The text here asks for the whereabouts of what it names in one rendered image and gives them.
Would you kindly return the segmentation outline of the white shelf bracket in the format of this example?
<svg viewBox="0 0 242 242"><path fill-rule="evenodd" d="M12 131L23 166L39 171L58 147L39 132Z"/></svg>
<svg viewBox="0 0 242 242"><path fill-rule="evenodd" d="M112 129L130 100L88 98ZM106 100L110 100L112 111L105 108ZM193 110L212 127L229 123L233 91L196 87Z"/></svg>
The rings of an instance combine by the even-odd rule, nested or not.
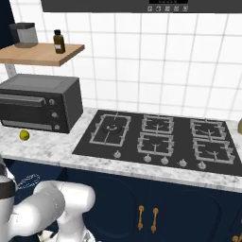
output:
<svg viewBox="0 0 242 242"><path fill-rule="evenodd" d="M16 75L16 69L13 64L6 64L5 68L9 78L12 78Z"/></svg>

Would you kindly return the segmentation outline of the navy cupboard door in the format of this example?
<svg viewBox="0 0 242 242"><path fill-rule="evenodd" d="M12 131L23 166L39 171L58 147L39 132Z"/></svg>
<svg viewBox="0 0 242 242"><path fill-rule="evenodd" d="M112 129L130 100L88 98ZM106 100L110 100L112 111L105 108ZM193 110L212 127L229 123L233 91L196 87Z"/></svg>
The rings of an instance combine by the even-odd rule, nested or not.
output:
<svg viewBox="0 0 242 242"><path fill-rule="evenodd" d="M151 208L159 210L149 242L224 242L237 208L229 192L153 181Z"/></svg>
<svg viewBox="0 0 242 242"><path fill-rule="evenodd" d="M146 242L146 228L138 229L138 208L147 207L148 181L80 169L69 169L68 181L95 190L95 205L83 219L97 242Z"/></svg>

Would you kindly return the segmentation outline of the wooden wall shelf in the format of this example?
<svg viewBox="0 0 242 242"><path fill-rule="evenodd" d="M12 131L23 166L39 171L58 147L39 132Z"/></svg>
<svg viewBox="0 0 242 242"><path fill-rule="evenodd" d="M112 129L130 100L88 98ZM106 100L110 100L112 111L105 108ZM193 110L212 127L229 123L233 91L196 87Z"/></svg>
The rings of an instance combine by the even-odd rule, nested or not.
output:
<svg viewBox="0 0 242 242"><path fill-rule="evenodd" d="M65 52L57 54L52 43L38 43L31 48L18 48L11 45L0 49L0 63L60 67L84 48L83 44L67 43Z"/></svg>

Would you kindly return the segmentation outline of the black range hood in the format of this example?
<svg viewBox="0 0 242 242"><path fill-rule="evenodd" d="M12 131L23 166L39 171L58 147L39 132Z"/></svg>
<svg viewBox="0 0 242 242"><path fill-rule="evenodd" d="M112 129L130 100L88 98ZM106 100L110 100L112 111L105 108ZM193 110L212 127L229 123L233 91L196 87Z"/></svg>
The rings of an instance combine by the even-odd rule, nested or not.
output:
<svg viewBox="0 0 242 242"><path fill-rule="evenodd" d="M242 0L41 0L44 12L242 13Z"/></svg>

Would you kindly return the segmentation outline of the grey canister with black lid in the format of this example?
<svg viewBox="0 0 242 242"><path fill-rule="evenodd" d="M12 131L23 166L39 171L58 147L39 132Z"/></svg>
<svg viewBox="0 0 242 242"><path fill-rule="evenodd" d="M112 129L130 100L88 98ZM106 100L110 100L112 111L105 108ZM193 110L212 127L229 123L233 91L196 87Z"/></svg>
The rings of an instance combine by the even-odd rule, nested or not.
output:
<svg viewBox="0 0 242 242"><path fill-rule="evenodd" d="M18 48L31 48L38 44L34 23L17 23L9 26L13 43Z"/></svg>

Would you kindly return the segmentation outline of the brown glass bottle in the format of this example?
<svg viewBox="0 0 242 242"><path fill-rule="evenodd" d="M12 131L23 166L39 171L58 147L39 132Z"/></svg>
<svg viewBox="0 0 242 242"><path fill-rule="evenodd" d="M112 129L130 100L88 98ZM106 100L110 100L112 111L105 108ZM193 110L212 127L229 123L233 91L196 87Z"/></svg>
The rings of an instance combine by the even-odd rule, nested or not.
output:
<svg viewBox="0 0 242 242"><path fill-rule="evenodd" d="M54 30L54 46L57 54L63 54L65 52L65 44L61 31L59 29Z"/></svg>

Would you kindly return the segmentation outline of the navy open drawer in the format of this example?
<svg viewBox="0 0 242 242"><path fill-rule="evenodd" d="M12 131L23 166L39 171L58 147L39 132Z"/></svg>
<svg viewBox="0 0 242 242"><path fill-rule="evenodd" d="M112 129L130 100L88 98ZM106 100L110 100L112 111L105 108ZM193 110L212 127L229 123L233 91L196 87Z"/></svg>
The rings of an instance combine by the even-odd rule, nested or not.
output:
<svg viewBox="0 0 242 242"><path fill-rule="evenodd" d="M15 178L17 184L23 178L31 174L38 174L41 177L40 182L63 181L66 177L66 171L63 167L49 164L34 164L23 161L6 160L5 162L0 162L0 167L2 169L8 170ZM17 205L22 200L31 196L33 194L35 187L36 186L29 187L23 190L19 190L17 187L14 204Z"/></svg>

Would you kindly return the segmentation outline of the black gas hob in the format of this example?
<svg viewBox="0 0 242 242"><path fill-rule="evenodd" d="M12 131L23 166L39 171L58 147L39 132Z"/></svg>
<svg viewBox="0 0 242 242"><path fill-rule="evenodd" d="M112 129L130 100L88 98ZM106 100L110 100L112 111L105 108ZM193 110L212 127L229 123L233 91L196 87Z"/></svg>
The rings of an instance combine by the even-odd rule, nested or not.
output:
<svg viewBox="0 0 242 242"><path fill-rule="evenodd" d="M116 150L119 159L113 157ZM242 177L242 161L220 120L99 110L73 153ZM150 163L144 161L147 154ZM161 163L163 157L167 165ZM179 166L181 159L186 167ZM200 162L205 162L204 170L198 168Z"/></svg>

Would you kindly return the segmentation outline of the black toaster oven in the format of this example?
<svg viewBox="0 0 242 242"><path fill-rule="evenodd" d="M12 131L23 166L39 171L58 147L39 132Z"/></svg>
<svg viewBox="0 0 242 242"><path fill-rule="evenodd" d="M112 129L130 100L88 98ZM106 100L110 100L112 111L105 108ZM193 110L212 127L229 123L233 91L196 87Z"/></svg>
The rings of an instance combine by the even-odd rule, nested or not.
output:
<svg viewBox="0 0 242 242"><path fill-rule="evenodd" d="M3 126L69 133L83 114L79 78L17 74L0 84L2 95L37 96L45 105L0 104Z"/></svg>

